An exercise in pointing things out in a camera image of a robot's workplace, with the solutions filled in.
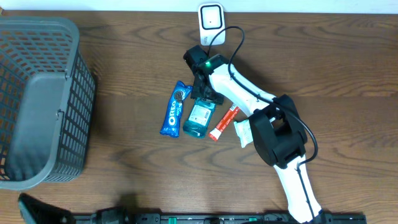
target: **white wall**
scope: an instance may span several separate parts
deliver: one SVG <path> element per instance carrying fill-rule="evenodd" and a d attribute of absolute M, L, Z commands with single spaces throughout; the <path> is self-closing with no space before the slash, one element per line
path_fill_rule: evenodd
<path fill-rule="evenodd" d="M 201 0 L 0 0 L 22 10 L 196 11 Z M 398 14 L 398 0 L 218 0 L 227 12 L 335 12 Z"/>

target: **tabletop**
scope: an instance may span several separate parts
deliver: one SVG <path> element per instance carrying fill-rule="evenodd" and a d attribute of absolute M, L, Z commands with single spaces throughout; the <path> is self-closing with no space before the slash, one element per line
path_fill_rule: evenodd
<path fill-rule="evenodd" d="M 6 11 L 62 16 L 80 30 L 80 50 L 98 77 L 85 169 L 27 193 L 72 212 L 115 205 L 133 212 L 262 213 L 287 210 L 276 171 L 233 126 L 218 142 L 180 130 L 159 134 L 178 80 L 193 83 L 182 56 L 200 44 L 197 13 Z M 397 223 L 398 16 L 226 13 L 246 40 L 236 68 L 261 89 L 293 98 L 319 143 L 307 165 L 319 204 Z M 229 30 L 214 53 L 227 57 L 241 34 Z M 184 122 L 193 106 L 183 105 Z M 217 106 L 209 129 L 231 102 Z M 242 113 L 236 120 L 246 119 Z M 311 142 L 307 153 L 313 152 Z M 19 192 L 0 190 L 0 223 L 21 223 Z"/>

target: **red candy wrapper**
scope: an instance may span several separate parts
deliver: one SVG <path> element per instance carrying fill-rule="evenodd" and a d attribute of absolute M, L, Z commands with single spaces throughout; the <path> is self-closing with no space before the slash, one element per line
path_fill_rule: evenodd
<path fill-rule="evenodd" d="M 223 119 L 221 119 L 221 121 L 217 124 L 216 128 L 210 131 L 209 137 L 212 138 L 212 140 L 217 141 L 221 133 L 230 124 L 230 122 L 232 122 L 232 119 L 234 119 L 239 110 L 240 109 L 235 104 L 232 104 L 228 112 L 224 115 Z"/>

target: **bottle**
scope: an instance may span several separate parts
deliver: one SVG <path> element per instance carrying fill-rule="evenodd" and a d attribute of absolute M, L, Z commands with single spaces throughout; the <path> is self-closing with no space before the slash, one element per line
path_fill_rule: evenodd
<path fill-rule="evenodd" d="M 214 103 L 197 98 L 191 114 L 184 123 L 182 129 L 185 133 L 195 138 L 204 138 L 206 136 L 207 126 L 215 110 L 216 105 Z"/>

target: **gray basket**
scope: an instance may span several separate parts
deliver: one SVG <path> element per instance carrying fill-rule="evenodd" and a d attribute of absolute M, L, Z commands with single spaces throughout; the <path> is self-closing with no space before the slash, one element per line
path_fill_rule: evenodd
<path fill-rule="evenodd" d="M 95 81 L 63 18 L 0 17 L 0 189 L 78 177 Z"/>

